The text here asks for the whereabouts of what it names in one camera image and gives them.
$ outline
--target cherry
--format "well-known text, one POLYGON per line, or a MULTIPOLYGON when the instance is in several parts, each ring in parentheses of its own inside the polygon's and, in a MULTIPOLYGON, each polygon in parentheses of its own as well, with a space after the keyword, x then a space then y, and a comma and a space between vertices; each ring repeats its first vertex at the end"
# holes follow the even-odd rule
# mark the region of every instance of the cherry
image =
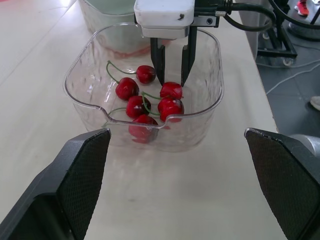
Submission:
POLYGON ((163 84, 161 91, 160 91, 160 97, 173 97, 175 99, 181 99, 182 98, 182 87, 179 83, 168 81, 163 84))
POLYGON ((139 87, 132 78, 124 77, 118 82, 115 93, 120 99, 127 101, 132 96, 139 94, 139 87))
MULTIPOLYGON (((156 120, 154 120, 152 117, 146 114, 138 116, 132 122, 140 123, 140 124, 158 125, 156 120)), ((157 128, 152 128, 152 127, 136 126, 136 125, 129 126, 129 133, 135 137, 133 141, 141 144, 147 144, 155 140, 158 135, 158 131, 159 130, 157 128)))
MULTIPOLYGON (((144 98, 145 105, 148 109, 151 109, 151 103, 148 99, 144 98)), ((125 113, 128 115, 128 117, 132 119, 136 119, 140 115, 148 115, 149 112, 146 110, 144 106, 144 101, 142 99, 142 96, 132 96, 129 98, 129 102, 126 105, 125 113)))
POLYGON ((139 66, 136 71, 136 78, 142 84, 150 84, 156 78, 156 71, 152 66, 148 65, 141 65, 139 66))
MULTIPOLYGON (((160 120, 162 122, 166 121, 167 116, 171 114, 184 114, 185 108, 180 99, 173 97, 164 97, 158 104, 158 111, 160 113, 160 120)), ((170 119, 170 122, 177 123, 180 122, 180 118, 170 119)))

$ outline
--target floor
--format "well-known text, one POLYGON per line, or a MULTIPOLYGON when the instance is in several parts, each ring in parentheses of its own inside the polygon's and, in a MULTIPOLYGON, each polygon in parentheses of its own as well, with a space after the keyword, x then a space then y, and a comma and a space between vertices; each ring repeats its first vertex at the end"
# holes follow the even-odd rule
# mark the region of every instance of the floor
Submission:
MULTIPOLYGON (((289 2, 291 9, 295 6, 295 2, 289 2)), ((312 5, 313 3, 310 0, 308 2, 311 12, 310 19, 316 11, 316 8, 312 8, 312 5)), ((285 68, 281 58, 266 59, 265 57, 262 58, 258 56, 256 60, 257 64, 283 67, 272 68, 261 65, 257 66, 266 93, 280 81, 296 73, 308 71, 320 63, 320 42, 302 40, 290 33, 288 33, 288 36, 298 53, 296 62, 292 66, 302 65, 316 60, 319 61, 304 67, 285 68)), ((260 47, 266 47, 269 46, 269 44, 270 43, 263 39, 262 36, 259 37, 260 47)), ((320 137, 320 111, 315 110, 310 105, 309 100, 312 96, 320 96, 320 66, 311 72, 299 74, 285 81, 267 95, 280 133, 285 135, 305 134, 320 137)))

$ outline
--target table surface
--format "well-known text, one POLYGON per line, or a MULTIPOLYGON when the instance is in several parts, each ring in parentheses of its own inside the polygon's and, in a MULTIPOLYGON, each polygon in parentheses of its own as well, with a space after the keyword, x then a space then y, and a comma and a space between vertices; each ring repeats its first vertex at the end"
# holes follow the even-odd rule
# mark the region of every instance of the table surface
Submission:
MULTIPOLYGON (((240 20, 238 13, 232 17, 240 20)), ((277 131, 246 34, 221 19, 225 94, 183 153, 109 147, 86 240, 285 240, 244 138, 277 131)), ((0 221, 64 143, 86 131, 62 83, 90 37, 73 0, 0 1, 0 221)))

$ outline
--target metal stand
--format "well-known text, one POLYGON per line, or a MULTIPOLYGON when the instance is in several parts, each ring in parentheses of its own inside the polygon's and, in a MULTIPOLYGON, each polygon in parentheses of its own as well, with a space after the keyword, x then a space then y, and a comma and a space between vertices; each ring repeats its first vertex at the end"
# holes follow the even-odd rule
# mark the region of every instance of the metal stand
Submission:
MULTIPOLYGON (((277 4, 286 14, 288 13, 290 7, 288 6, 287 2, 279 1, 277 2, 277 4)), ((276 12, 275 17, 275 27, 267 31, 268 38, 270 39, 273 48, 258 48, 257 55, 269 58, 282 57, 284 58, 283 64, 286 66, 290 66, 293 64, 298 54, 295 50, 295 47, 292 45, 285 29, 282 27, 284 19, 278 16, 276 12)))

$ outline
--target clear plastic bowl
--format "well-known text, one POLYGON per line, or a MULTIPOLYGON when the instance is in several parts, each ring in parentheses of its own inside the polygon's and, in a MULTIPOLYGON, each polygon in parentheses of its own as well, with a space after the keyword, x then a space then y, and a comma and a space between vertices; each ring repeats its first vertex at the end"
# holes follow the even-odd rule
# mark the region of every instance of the clear plastic bowl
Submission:
MULTIPOLYGON (((199 144, 206 136, 214 110, 224 94, 218 40, 210 33, 198 29, 195 61, 183 87, 183 98, 181 99, 184 105, 184 115, 170 115, 165 122, 161 122, 157 116, 150 115, 157 121, 157 126, 134 123, 124 110, 108 114, 116 108, 126 107, 127 102, 116 96, 117 83, 106 72, 107 61, 112 61, 117 67, 127 72, 134 72, 140 65, 153 65, 148 51, 130 54, 137 52, 137 49, 141 47, 134 41, 131 44, 128 43, 129 45, 123 48, 122 54, 119 54, 119 43, 114 41, 113 36, 113 32, 119 30, 121 32, 135 31, 143 39, 142 42, 148 40, 142 36, 141 28, 134 23, 120 23, 103 28, 92 36, 66 75, 65 92, 73 100, 74 107, 86 129, 93 131, 102 127, 110 128, 112 133, 110 144, 114 146, 180 152, 199 144), (110 41, 107 38, 104 45, 101 45, 99 43, 101 35, 110 36, 110 41), (180 121, 174 122, 173 119, 180 119, 180 121), (130 125, 153 129, 157 132, 157 136, 148 143, 139 143, 129 133, 130 125)), ((166 41, 166 82, 180 84, 182 48, 187 42, 187 37, 166 41)), ((143 85, 135 78, 135 75, 125 75, 113 67, 109 70, 118 80, 123 77, 133 78, 140 92, 144 91, 159 96, 161 85, 157 78, 151 84, 143 85)), ((151 102, 151 110, 157 112, 159 100, 149 97, 148 100, 151 102)))

